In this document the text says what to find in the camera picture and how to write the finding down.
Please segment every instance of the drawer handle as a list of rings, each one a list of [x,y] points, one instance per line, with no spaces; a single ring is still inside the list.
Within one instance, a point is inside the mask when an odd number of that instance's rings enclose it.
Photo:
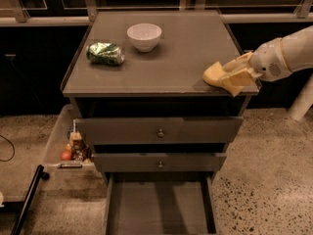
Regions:
[[[162,162],[162,161],[158,162],[157,167],[158,167],[158,168],[163,168],[163,162]]]
[[[163,137],[165,136],[165,134],[164,134],[164,132],[163,132],[162,129],[160,129],[160,130],[158,131],[157,136],[158,136],[159,138],[163,138]]]

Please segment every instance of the black cable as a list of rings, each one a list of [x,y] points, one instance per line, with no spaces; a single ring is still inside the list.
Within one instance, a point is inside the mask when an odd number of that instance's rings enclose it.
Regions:
[[[14,155],[16,153],[16,148],[14,147],[14,144],[9,139],[5,138],[2,135],[0,135],[0,137],[2,137],[4,140],[6,140],[12,146],[12,150],[13,150],[12,156],[9,159],[7,159],[7,160],[1,160],[0,159],[0,162],[8,162],[8,161],[10,161],[14,157]]]

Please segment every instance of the terrazzo floor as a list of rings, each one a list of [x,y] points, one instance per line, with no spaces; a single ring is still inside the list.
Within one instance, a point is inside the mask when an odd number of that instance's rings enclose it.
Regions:
[[[58,116],[0,117],[0,134],[16,149],[0,162],[5,201],[22,200]],[[313,110],[301,121],[285,109],[246,110],[216,174],[212,193],[221,235],[313,234]],[[0,139],[0,159],[11,146]],[[107,186],[97,170],[55,170],[40,181],[22,234],[102,234]],[[0,234],[16,216],[0,213]]]

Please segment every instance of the open drawer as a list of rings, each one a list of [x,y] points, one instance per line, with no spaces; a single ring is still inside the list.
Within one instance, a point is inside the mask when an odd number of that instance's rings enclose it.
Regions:
[[[104,225],[106,235],[218,234],[210,176],[112,173]]]
[[[61,154],[68,144],[69,129],[73,123],[73,107],[65,105],[55,123],[44,151],[43,164],[56,168],[84,168],[89,170],[93,163],[82,161],[62,161]]]

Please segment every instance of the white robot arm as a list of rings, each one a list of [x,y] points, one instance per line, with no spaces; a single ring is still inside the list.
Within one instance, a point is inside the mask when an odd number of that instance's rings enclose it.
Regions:
[[[203,73],[203,80],[228,90],[234,97],[245,86],[276,81],[293,72],[313,68],[313,25],[283,38],[262,44],[225,65],[216,62]]]
[[[248,60],[261,80],[275,81],[313,68],[313,25],[258,47]]]

